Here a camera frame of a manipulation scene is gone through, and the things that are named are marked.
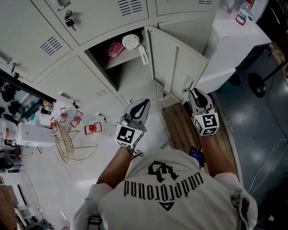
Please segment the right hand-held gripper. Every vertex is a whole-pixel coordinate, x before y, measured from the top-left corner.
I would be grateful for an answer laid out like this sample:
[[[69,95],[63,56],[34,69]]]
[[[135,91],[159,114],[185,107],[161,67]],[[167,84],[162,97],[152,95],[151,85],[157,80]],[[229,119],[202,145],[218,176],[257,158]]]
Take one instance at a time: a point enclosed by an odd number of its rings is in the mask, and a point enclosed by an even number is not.
[[[200,89],[195,88],[194,94],[189,91],[189,102],[192,112],[193,124],[200,136],[214,135],[220,125],[218,113],[213,109],[211,97]]]

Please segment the grey metal locker door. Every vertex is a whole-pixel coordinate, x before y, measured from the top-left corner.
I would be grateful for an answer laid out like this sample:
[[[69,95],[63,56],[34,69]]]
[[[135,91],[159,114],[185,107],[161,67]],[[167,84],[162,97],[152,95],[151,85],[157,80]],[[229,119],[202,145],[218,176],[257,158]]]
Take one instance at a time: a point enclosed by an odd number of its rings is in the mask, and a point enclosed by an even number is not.
[[[177,38],[145,26],[152,79],[182,105],[195,88],[209,60]]]

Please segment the white metal locker cabinet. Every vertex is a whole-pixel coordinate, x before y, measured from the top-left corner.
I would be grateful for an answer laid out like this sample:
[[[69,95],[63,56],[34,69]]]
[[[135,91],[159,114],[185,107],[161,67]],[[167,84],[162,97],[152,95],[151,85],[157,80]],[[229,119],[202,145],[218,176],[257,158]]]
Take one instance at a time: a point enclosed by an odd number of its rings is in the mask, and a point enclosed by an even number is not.
[[[105,51],[128,34],[148,54],[153,26],[203,55],[219,0],[0,0],[0,68],[66,104],[108,117],[148,98],[160,110],[165,89],[138,47]]]

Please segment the person's right forearm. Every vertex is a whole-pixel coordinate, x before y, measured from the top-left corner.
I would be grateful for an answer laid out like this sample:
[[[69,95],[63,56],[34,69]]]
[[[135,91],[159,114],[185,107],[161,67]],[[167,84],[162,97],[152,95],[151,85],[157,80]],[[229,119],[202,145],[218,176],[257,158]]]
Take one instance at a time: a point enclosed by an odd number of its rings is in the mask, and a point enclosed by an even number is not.
[[[226,158],[214,137],[212,135],[200,136],[199,139],[210,176],[215,177],[221,173],[232,173],[235,175],[232,164]]]

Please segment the black phone with blue screen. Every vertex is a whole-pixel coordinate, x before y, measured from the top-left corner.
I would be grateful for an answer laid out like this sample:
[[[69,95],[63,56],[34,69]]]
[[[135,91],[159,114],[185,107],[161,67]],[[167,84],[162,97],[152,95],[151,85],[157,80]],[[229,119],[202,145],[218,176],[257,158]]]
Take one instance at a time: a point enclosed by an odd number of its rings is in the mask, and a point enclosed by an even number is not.
[[[206,160],[204,154],[200,151],[199,146],[198,147],[192,146],[189,151],[189,156],[196,159],[200,169],[205,166]]]

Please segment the pink bag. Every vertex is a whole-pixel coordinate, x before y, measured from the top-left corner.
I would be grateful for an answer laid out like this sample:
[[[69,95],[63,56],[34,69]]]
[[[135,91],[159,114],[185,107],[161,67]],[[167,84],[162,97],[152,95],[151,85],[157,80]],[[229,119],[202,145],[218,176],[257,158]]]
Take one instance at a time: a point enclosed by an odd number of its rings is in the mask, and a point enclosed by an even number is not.
[[[112,42],[108,49],[105,51],[105,54],[108,57],[115,58],[117,57],[124,49],[124,46],[120,42]]]

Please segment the white round cup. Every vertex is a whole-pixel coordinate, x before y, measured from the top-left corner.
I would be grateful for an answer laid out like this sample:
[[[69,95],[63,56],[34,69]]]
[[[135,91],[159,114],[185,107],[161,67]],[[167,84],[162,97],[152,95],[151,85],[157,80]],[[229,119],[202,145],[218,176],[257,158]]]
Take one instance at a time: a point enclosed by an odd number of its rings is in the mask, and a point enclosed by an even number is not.
[[[128,34],[123,36],[122,38],[122,45],[127,50],[131,51],[137,48],[140,44],[140,39],[135,34]]]

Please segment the large white block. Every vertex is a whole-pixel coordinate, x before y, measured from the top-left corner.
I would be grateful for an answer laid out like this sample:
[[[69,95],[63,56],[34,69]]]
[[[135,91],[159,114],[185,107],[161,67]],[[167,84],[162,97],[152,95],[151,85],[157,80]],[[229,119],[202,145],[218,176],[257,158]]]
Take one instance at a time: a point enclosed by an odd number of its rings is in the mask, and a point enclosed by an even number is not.
[[[254,21],[248,19],[242,26],[236,22],[236,16],[236,11],[228,14],[219,9],[216,13],[202,53],[209,63],[196,85],[205,93],[219,89],[255,46],[271,43]]]

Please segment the clear bottle red cap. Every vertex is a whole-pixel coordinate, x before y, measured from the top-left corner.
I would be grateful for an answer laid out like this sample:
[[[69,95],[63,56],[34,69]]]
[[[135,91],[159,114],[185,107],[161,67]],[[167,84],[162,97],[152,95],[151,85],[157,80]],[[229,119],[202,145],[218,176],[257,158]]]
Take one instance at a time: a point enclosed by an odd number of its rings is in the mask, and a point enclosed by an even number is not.
[[[237,16],[235,18],[236,22],[242,26],[244,26],[248,16],[251,12],[251,0],[246,0],[243,2],[239,8],[239,11],[237,13]]]

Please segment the white flat box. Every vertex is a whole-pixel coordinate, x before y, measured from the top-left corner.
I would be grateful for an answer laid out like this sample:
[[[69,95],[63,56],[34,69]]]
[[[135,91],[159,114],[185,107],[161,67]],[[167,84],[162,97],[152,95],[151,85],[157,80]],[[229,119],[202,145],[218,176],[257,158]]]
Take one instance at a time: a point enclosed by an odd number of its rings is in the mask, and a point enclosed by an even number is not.
[[[32,147],[51,147],[55,145],[53,131],[48,128],[20,123],[16,144]]]

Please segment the clear plastic jug red label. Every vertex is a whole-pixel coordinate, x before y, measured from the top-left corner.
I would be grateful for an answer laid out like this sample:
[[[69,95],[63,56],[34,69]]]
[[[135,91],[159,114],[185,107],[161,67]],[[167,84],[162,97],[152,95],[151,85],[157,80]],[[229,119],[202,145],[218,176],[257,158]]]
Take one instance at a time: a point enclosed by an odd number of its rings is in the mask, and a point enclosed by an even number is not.
[[[15,144],[18,136],[19,131],[17,125],[11,121],[0,118],[0,139]]]

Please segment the black round fan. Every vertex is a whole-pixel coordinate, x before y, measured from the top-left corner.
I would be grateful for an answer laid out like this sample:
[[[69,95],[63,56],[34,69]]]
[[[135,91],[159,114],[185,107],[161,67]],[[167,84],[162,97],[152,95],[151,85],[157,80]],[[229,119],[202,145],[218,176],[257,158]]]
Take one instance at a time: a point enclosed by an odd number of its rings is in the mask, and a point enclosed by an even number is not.
[[[0,158],[0,173],[14,173],[23,169],[22,160],[19,157]]]

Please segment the white ribbed heater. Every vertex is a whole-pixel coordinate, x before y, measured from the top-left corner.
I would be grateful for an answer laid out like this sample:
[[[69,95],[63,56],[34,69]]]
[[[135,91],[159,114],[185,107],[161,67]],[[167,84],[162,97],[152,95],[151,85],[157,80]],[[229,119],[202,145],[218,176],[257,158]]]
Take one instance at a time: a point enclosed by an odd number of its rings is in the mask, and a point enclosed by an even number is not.
[[[20,173],[0,173],[0,185],[17,186],[21,184]]]

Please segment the black pedestal fan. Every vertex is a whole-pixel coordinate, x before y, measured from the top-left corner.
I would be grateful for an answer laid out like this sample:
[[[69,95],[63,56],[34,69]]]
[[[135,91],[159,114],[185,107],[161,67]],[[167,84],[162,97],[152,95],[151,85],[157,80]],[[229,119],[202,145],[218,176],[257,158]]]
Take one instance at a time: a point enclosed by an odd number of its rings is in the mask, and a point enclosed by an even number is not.
[[[257,97],[264,97],[266,94],[266,85],[265,82],[274,76],[279,70],[282,69],[288,63],[288,57],[286,56],[285,59],[265,78],[261,78],[257,73],[250,73],[248,76],[248,84],[252,92]]]

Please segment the black metal window frame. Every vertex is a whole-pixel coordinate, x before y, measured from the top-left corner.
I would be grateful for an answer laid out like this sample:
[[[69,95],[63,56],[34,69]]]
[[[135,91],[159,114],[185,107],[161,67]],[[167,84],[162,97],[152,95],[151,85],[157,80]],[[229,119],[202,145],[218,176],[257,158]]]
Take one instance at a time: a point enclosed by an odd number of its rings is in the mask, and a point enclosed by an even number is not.
[[[42,93],[39,90],[36,90],[32,86],[29,86],[28,84],[23,83],[22,81],[16,79],[15,77],[6,73],[1,68],[0,68],[0,79],[6,82],[7,84],[11,84],[21,89],[21,91],[17,92],[17,94],[15,95],[14,101],[18,101],[19,103],[21,103],[22,107],[27,106],[28,108],[30,108],[32,105],[35,105],[38,100],[42,100],[42,101],[47,100],[52,103],[57,101],[53,97],[48,96],[47,94]],[[0,105],[6,109],[7,105],[9,104],[10,104],[9,102],[4,102],[0,95]]]

